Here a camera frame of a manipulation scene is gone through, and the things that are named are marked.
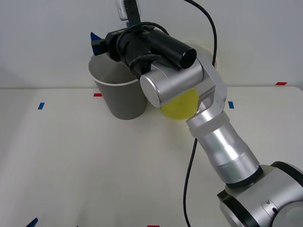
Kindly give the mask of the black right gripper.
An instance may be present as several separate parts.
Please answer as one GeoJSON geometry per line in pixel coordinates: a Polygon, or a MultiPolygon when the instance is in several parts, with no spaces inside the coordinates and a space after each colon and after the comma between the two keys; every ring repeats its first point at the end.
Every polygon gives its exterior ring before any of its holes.
{"type": "Polygon", "coordinates": [[[137,65],[151,64],[154,61],[154,54],[150,51],[145,37],[152,30],[152,26],[143,25],[131,29],[129,22],[126,23],[126,26],[128,28],[108,33],[105,39],[91,32],[93,54],[98,56],[106,53],[107,45],[107,55],[116,62],[121,61],[129,66],[134,59],[143,56],[137,65]]]}

